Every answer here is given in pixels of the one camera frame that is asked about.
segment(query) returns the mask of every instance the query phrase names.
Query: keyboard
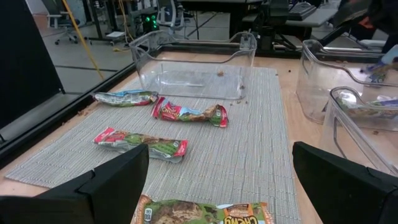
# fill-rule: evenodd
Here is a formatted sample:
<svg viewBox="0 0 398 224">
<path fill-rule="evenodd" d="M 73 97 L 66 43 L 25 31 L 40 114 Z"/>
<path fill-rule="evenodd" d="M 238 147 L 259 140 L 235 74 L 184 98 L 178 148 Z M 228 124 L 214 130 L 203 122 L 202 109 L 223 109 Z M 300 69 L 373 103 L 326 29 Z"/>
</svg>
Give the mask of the keyboard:
<svg viewBox="0 0 398 224">
<path fill-rule="evenodd" d="M 291 21 L 303 21 L 308 16 L 311 16 L 317 8 L 307 2 L 297 3 L 290 11 L 288 20 Z"/>
</svg>

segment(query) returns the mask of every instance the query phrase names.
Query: white wall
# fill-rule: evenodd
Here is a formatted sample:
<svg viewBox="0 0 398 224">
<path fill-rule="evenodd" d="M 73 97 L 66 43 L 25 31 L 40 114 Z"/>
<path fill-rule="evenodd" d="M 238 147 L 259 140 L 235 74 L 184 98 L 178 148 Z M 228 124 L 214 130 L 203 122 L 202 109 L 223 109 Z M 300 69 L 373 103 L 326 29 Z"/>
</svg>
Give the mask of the white wall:
<svg viewBox="0 0 398 224">
<path fill-rule="evenodd" d="M 32 14 L 47 14 L 47 10 L 42 2 L 42 0 L 26 0 L 29 6 L 30 13 Z"/>
</svg>

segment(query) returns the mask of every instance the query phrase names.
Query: gray woven mat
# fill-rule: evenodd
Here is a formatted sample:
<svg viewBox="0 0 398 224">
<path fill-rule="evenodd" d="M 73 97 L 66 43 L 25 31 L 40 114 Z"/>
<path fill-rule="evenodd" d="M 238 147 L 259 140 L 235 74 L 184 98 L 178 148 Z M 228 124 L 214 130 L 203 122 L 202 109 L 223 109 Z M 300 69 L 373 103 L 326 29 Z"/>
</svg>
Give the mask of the gray woven mat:
<svg viewBox="0 0 398 224">
<path fill-rule="evenodd" d="M 254 68 L 247 97 L 237 102 L 168 97 L 178 105 L 204 110 L 224 105 L 227 128 L 210 123 L 159 121 L 151 106 L 99 105 L 80 124 L 11 170 L 6 177 L 55 187 L 118 155 L 93 144 L 106 127 L 153 136 L 188 139 L 179 164 L 150 160 L 143 193 L 153 200 L 179 199 L 215 205 L 268 202 L 276 223 L 300 223 L 287 130 L 276 71 Z M 139 88 L 138 80 L 123 89 Z"/>
</svg>

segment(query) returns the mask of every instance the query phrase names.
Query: wooden table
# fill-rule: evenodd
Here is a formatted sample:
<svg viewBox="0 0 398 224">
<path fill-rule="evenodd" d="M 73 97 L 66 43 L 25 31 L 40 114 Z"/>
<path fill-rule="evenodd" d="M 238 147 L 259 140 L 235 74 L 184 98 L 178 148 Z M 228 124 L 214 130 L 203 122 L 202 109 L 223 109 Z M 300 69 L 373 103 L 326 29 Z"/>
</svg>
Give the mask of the wooden table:
<svg viewBox="0 0 398 224">
<path fill-rule="evenodd" d="M 158 58 L 173 58 L 175 60 L 189 60 L 189 59 L 201 59 L 205 60 L 224 60 L 228 58 L 222 55 L 197 55 L 188 53 L 162 53 Z M 317 123 L 309 121 L 302 113 L 302 109 L 295 94 L 297 77 L 299 72 L 299 60 L 291 59 L 278 59 L 278 58 L 262 58 L 256 57 L 254 60 L 255 67 L 268 67 L 275 68 L 278 71 L 279 83 L 282 90 L 282 100 L 284 102 L 284 111 L 288 129 L 288 135 L 290 139 L 290 150 L 295 141 L 303 141 L 311 144 L 315 147 L 318 146 L 318 142 L 322 134 L 322 126 Z M 123 82 L 115 86 L 111 91 L 119 90 L 125 83 L 130 82 L 137 77 L 137 73 L 131 74 Z M 69 129 L 74 127 L 77 123 L 85 118 L 84 114 L 90 113 L 95 110 L 96 103 L 89 105 L 83 115 L 76 115 L 69 122 L 65 123 L 63 126 L 59 127 L 52 134 L 48 135 L 46 138 L 41 140 L 34 147 L 29 149 L 23 155 L 18 157 L 12 163 L 8 164 L 5 168 L 0 170 L 0 195 L 23 195 L 23 196 L 35 196 L 47 189 L 44 187 L 38 187 L 34 185 L 24 184 L 21 182 L 16 182 L 14 180 L 4 178 L 5 173 L 14 167 L 16 164 L 26 160 L 32 153 L 38 151 L 40 148 L 44 147 L 50 141 L 56 140 L 63 133 L 67 132 Z M 295 179 L 296 189 L 297 189 L 297 200 L 298 209 L 300 210 L 300 215 L 302 223 L 312 224 L 312 223 L 322 223 L 316 213 L 314 207 L 312 206 L 310 200 L 308 199 L 304 189 L 302 188 L 298 178 Z"/>
</svg>

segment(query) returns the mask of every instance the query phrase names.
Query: empty plastic bin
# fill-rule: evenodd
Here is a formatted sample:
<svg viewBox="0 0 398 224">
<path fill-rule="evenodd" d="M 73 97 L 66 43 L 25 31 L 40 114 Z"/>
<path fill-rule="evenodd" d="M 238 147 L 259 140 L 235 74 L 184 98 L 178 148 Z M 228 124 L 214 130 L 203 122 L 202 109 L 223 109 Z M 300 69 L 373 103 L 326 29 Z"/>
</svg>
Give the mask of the empty plastic bin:
<svg viewBox="0 0 398 224">
<path fill-rule="evenodd" d="M 366 64 L 325 61 L 322 55 L 338 56 L 316 40 L 303 42 L 296 94 L 308 119 L 323 122 L 328 93 L 338 86 L 351 87 L 364 102 L 398 97 L 396 71 L 389 71 L 383 83 L 370 83 L 368 75 L 360 72 Z"/>
<path fill-rule="evenodd" d="M 347 113 L 352 111 L 347 111 L 339 102 L 339 98 L 336 97 L 341 96 L 339 91 L 352 94 L 352 90 L 347 87 L 335 88 L 330 92 L 320 148 L 364 166 L 398 176 L 398 132 L 386 130 L 397 130 L 398 121 L 393 117 L 382 118 L 383 113 L 398 114 L 398 108 L 364 105 L 363 102 L 358 102 L 359 111 L 355 116 L 348 116 Z M 383 124 L 388 123 L 384 130 L 379 129 L 382 126 L 379 121 L 383 120 Z"/>
<path fill-rule="evenodd" d="M 195 53 L 167 50 L 167 46 L 181 45 L 196 49 Z M 223 55 L 198 53 L 201 47 Z M 245 79 L 251 73 L 257 42 L 247 32 L 227 41 L 204 41 L 177 40 L 165 31 L 155 31 L 130 43 L 130 48 L 145 90 L 161 95 L 235 100 L 245 96 Z"/>
</svg>

